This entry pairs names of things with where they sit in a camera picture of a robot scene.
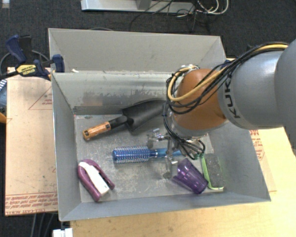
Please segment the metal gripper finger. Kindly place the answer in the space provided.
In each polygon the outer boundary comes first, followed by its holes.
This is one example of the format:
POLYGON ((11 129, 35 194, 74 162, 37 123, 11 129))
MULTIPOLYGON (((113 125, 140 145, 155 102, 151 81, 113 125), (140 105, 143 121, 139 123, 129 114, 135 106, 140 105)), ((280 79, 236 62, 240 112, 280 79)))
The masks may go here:
POLYGON ((168 140, 169 136, 167 134, 161 134, 159 128, 155 128, 147 133, 147 147, 152 149, 154 143, 168 140))
POLYGON ((172 179, 177 175, 178 169, 178 160, 175 159, 172 155, 165 157, 166 163, 166 172, 163 174, 165 179, 172 179))

